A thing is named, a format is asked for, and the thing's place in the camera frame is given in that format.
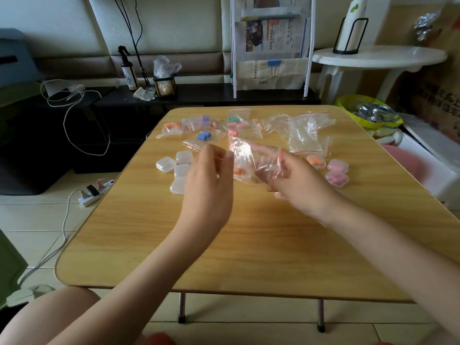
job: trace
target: cardboard box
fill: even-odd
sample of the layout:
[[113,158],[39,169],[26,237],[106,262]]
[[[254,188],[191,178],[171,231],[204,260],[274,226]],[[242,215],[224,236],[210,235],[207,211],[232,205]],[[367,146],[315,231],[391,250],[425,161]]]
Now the cardboard box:
[[412,76],[407,108],[460,144],[460,5],[443,8],[427,42],[449,57]]

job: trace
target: white rack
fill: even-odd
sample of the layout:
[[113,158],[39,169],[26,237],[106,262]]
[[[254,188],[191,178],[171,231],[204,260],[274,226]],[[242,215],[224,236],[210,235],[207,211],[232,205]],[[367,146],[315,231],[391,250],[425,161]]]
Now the white rack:
[[[236,83],[236,41],[235,41],[235,0],[230,0],[230,18],[231,18],[231,67],[232,67],[232,83],[233,83],[233,98],[236,99],[237,83]],[[315,47],[315,21],[316,21],[316,0],[311,0],[310,6],[310,48],[308,50],[307,74],[305,77],[304,97],[308,95],[308,86],[310,83],[311,64],[313,60],[313,52]]]

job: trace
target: metal table leg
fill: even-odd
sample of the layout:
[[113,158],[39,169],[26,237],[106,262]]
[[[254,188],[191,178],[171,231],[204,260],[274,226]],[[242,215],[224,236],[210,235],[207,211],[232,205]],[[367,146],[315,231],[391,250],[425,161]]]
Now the metal table leg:
[[178,322],[183,324],[185,323],[185,294],[181,292],[179,295],[179,318]]
[[324,333],[326,331],[326,327],[324,325],[324,300],[318,299],[318,319],[316,328],[320,333]]

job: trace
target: newspaper rack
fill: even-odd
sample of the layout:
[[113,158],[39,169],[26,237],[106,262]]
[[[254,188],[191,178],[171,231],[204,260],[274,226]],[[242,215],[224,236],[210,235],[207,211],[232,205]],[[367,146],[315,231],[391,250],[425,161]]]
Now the newspaper rack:
[[[264,6],[261,6],[261,8],[256,8],[255,6],[254,8],[251,8],[251,5],[254,5],[254,1],[252,0],[230,0],[231,40],[232,40],[231,66],[232,66],[232,75],[233,75],[232,77],[233,98],[236,98],[238,89],[240,90],[241,89],[245,89],[245,90],[261,89],[257,84],[252,85],[250,82],[246,82],[246,84],[241,84],[243,77],[241,75],[238,76],[238,72],[240,72],[240,74],[241,72],[245,72],[248,75],[254,74],[254,79],[255,79],[257,70],[251,69],[251,66],[253,65],[253,63],[256,68],[259,65],[259,71],[260,69],[265,69],[265,74],[268,75],[267,78],[269,79],[271,79],[273,76],[282,75],[283,72],[286,72],[285,70],[283,70],[284,67],[290,67],[290,71],[292,71],[293,68],[302,67],[302,69],[305,69],[305,66],[306,66],[306,75],[305,75],[305,78],[303,78],[304,74],[302,74],[301,82],[302,83],[305,82],[304,97],[307,97],[308,86],[310,82],[314,44],[315,44],[316,0],[310,0],[309,5],[307,4],[308,0],[306,0],[305,2],[306,2],[305,5],[309,6],[309,12],[301,12],[300,11],[301,7],[298,7],[298,5],[292,5],[292,6],[288,5],[287,7],[286,5],[278,5],[277,7],[270,7],[270,6],[267,7],[266,5],[264,5]],[[261,57],[258,57],[258,53],[262,53],[260,51],[260,48],[263,48],[263,42],[265,40],[270,41],[270,49],[272,48],[271,47],[272,41],[278,40],[276,34],[272,33],[272,30],[275,27],[271,25],[270,22],[285,22],[285,24],[287,24],[286,27],[288,31],[290,29],[296,29],[296,28],[299,29],[299,31],[301,31],[302,30],[301,27],[300,26],[295,27],[295,25],[302,25],[303,22],[305,23],[305,26],[303,28],[303,38],[301,41],[302,48],[300,49],[299,52],[295,53],[295,57],[293,57],[292,59],[286,58],[286,57],[276,58],[276,55],[274,57],[273,54],[267,54],[266,58],[263,58],[262,60],[260,59]],[[241,34],[244,31],[244,29],[242,29],[241,27],[245,27],[246,29],[246,33],[245,33],[246,41],[244,41],[244,39],[241,38],[242,37]],[[306,31],[307,27],[309,27],[309,30],[308,30],[309,41],[308,42],[306,41],[307,36],[305,35],[307,32]],[[264,36],[263,36],[262,29],[265,29],[266,31],[265,40],[263,39]],[[294,30],[292,30],[291,34],[289,34],[288,32],[288,35],[287,35],[288,39],[289,39],[289,35],[291,35],[290,39],[294,39],[295,34],[293,32]],[[256,38],[255,41],[254,41],[254,36],[253,36],[254,34],[259,34],[259,36]],[[297,34],[297,37],[295,37],[295,39],[298,40],[301,35],[302,34]],[[258,52],[252,49],[254,42],[256,42],[254,46],[255,48],[257,48]],[[299,83],[298,76],[295,78],[295,82],[296,84]],[[268,85],[266,87],[267,88],[265,89],[279,89],[279,85],[276,85],[276,84]]]

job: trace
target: aluminum foil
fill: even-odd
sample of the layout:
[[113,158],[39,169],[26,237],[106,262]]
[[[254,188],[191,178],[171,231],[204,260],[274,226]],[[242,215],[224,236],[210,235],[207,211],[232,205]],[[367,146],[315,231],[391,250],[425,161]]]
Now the aluminum foil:
[[397,122],[399,115],[391,108],[379,104],[360,104],[356,107],[353,115],[370,122]]
[[439,17],[440,14],[441,11],[430,12],[417,19],[417,22],[414,25],[414,29],[419,44],[426,40],[433,27],[433,22]]

